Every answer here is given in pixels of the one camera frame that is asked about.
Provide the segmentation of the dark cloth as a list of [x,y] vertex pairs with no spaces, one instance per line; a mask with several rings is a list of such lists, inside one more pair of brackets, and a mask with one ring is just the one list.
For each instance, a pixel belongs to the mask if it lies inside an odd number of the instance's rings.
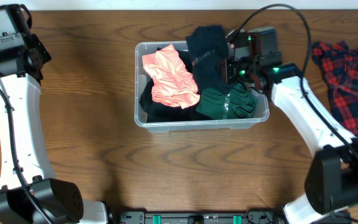
[[193,78],[200,92],[212,89],[227,95],[233,86],[222,80],[219,64],[229,57],[224,29],[220,25],[200,26],[186,37]]

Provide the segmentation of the green cloth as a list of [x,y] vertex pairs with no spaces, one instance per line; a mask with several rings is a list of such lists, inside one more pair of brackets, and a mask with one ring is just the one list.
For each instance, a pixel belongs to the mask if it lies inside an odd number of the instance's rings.
[[214,88],[202,91],[196,107],[199,114],[210,119],[249,119],[254,117],[258,100],[241,85],[224,94]]

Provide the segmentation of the pink cloth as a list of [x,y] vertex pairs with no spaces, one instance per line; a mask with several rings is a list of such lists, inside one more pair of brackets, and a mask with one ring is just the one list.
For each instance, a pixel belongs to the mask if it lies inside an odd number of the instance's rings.
[[170,44],[161,50],[142,57],[144,70],[154,82],[152,100],[165,106],[182,109],[200,101],[198,86],[180,58],[178,51]]

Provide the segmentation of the red plaid shirt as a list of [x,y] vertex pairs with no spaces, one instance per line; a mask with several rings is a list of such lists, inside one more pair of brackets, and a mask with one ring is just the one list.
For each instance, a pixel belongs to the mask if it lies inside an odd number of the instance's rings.
[[328,86],[333,117],[358,136],[358,50],[350,49],[345,41],[317,42],[312,45],[311,57]]

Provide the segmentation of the large black shirt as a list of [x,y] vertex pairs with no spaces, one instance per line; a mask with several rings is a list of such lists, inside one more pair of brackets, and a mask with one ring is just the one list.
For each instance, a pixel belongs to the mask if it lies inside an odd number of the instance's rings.
[[[180,58],[185,63],[186,69],[192,73],[192,65],[190,62],[190,56],[188,52],[178,51]],[[177,122],[177,121],[202,121],[209,120],[210,118],[199,114],[196,111],[196,107],[199,102],[186,109],[180,107],[173,108],[165,106],[161,103],[154,102],[152,100],[152,87],[154,85],[153,80],[150,77],[150,81],[146,84],[144,91],[141,94],[139,104],[140,107],[147,113],[148,123],[160,123],[160,122]]]

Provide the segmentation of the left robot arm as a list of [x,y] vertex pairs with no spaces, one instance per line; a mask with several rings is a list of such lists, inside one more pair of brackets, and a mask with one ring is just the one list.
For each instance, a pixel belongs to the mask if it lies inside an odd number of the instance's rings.
[[58,180],[40,122],[42,67],[51,56],[23,4],[0,6],[0,222],[108,223],[102,202]]

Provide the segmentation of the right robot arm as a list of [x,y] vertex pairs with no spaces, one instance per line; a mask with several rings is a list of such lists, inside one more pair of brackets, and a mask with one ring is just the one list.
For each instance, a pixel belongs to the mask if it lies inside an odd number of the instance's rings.
[[313,161],[305,180],[305,192],[282,208],[278,222],[318,223],[329,217],[351,221],[343,211],[358,204],[358,139],[341,126],[310,90],[303,72],[294,63],[282,63],[280,52],[259,49],[264,37],[277,46],[275,29],[231,31],[226,39],[235,49],[237,38],[246,53],[236,58],[253,67],[251,79],[259,82],[275,106],[290,119],[308,146]]

